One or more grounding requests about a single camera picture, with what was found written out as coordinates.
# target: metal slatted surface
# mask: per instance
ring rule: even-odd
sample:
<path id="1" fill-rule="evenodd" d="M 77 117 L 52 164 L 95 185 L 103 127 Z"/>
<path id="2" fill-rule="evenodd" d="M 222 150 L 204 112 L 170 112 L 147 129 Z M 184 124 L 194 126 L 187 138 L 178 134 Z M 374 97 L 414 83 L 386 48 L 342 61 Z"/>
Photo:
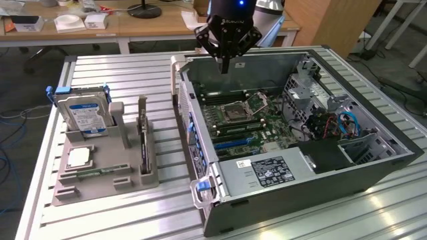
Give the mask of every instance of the metal slatted surface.
<path id="1" fill-rule="evenodd" d="M 380 112 L 426 150 L 426 129 L 363 79 L 332 52 L 314 48 Z M 190 177 L 174 116 L 170 59 L 176 53 L 79 57 L 71 73 L 72 86 L 104 82 L 112 101 L 126 105 L 126 121 L 138 116 L 138 96 L 147 94 L 148 118 L 154 121 L 160 186 L 55 207 L 49 205 L 57 176 L 65 125 L 57 124 L 47 150 L 45 172 L 29 238 L 33 239 L 204 239 L 199 212 L 190 194 Z M 335 94 L 342 87 L 322 72 Z M 388 175 L 366 192 L 275 218 L 214 237 L 219 239 L 392 239 L 427 236 L 427 161 L 422 156 Z"/>

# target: blue hard drive label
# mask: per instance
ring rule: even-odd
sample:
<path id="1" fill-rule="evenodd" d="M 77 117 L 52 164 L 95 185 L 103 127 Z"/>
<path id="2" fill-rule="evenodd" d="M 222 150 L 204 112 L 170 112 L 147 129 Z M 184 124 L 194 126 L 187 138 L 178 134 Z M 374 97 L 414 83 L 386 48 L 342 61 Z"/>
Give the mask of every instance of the blue hard drive label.
<path id="1" fill-rule="evenodd" d="M 71 105 L 69 112 L 81 132 L 97 134 L 105 131 L 107 126 L 96 103 Z"/>
<path id="2" fill-rule="evenodd" d="M 260 185 L 266 188 L 295 180 L 282 156 L 251 162 Z"/>

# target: gray floor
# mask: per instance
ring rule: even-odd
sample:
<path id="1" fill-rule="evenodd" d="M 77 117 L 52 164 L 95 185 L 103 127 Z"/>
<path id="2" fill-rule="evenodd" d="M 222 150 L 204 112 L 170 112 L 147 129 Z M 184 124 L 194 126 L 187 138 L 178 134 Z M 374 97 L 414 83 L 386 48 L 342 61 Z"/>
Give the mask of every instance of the gray floor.
<path id="1" fill-rule="evenodd" d="M 375 32 L 383 19 L 384 17 L 372 19 L 367 26 L 368 32 Z M 384 36 L 395 27 L 395 24 L 398 23 L 392 22 L 390 24 Z M 370 61 L 364 61 L 364 63 L 378 76 L 388 78 L 415 90 L 419 90 L 423 85 L 416 83 L 418 74 L 415 70 L 408 68 L 408 64 L 426 43 L 427 37 L 416 31 L 407 29 L 392 50 L 384 50 L 380 47 L 380 50 L 386 54 L 386 59 L 375 57 Z M 132 44 L 131 47 L 136 53 L 183 51 L 194 49 L 195 41 L 146 42 Z M 11 48 L 8 53 L 0 57 L 0 112 L 12 109 L 28 109 L 49 103 L 44 91 L 48 85 L 55 86 L 59 81 L 64 57 L 57 52 L 49 52 L 33 65 L 36 70 L 35 74 L 27 75 L 23 73 L 23 63 L 39 49 L 39 47 L 31 47 L 29 53 L 21 54 L 17 48 Z M 114 43 L 100 44 L 99 51 L 93 51 L 89 44 L 64 46 L 64 49 L 68 54 L 77 56 L 119 54 L 119 47 Z M 378 83 L 376 78 L 370 74 L 367 68 L 360 63 L 352 62 L 351 64 L 370 81 Z M 426 67 L 427 57 L 419 63 L 418 69 L 426 71 Z M 403 98 L 395 90 L 384 88 L 384 92 L 399 104 L 402 104 Z M 420 112 L 422 103 L 411 97 L 408 97 L 408 99 L 410 102 L 407 107 L 412 111 Z M 35 112 L 33 115 L 45 114 L 47 112 L 47 109 L 41 109 Z M 418 116 L 415 116 L 415 118 L 424 126 L 427 126 L 426 119 Z M 8 156 L 17 168 L 24 198 L 31 184 L 47 120 L 47 118 L 28 120 L 25 124 L 27 134 L 23 140 L 11 149 L 7 149 Z M 16 126 L 0 124 L 0 139 L 15 130 L 15 127 Z M 0 179 L 3 179 L 3 176 L 4 171 L 0 172 Z M 16 198 L 16 189 L 16 181 L 13 175 L 11 175 L 7 182 L 0 186 L 0 211 Z M 21 207 L 23 204 L 19 203 L 15 205 L 16 211 L 5 212 L 0 215 L 0 239 L 3 240 L 9 240 L 15 237 L 21 216 Z"/>

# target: white box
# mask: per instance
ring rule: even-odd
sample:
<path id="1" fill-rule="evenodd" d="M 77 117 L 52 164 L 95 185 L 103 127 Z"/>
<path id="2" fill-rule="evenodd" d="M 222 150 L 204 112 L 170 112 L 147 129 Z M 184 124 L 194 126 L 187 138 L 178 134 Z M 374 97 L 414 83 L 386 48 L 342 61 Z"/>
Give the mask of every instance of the white box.
<path id="1" fill-rule="evenodd" d="M 87 29 L 105 29 L 107 28 L 107 14 L 91 14 L 85 17 L 84 24 Z"/>
<path id="2" fill-rule="evenodd" d="M 55 19 L 55 26 L 59 34 L 87 30 L 85 24 L 83 23 L 81 19 L 72 25 L 60 24 L 59 21 Z"/>
<path id="3" fill-rule="evenodd" d="M 371 35 L 366 33 L 364 31 L 360 33 L 358 42 L 351 50 L 351 54 L 360 54 L 364 50 L 364 48 L 368 45 L 368 41 L 371 40 Z"/>
<path id="4" fill-rule="evenodd" d="M 45 21 L 41 16 L 11 16 L 17 32 L 40 32 Z"/>

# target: desk lamp base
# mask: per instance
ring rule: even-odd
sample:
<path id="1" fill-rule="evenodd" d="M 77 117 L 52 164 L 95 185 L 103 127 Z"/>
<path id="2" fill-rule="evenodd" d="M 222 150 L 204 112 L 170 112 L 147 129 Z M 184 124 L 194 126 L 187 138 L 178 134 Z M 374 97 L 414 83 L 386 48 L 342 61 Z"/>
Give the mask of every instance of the desk lamp base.
<path id="1" fill-rule="evenodd" d="M 135 4 L 127 9 L 130 9 L 127 10 L 127 13 L 139 19 L 154 19 L 162 15 L 160 7 L 151 4 L 146 4 L 146 8 L 143 8 L 140 4 Z"/>

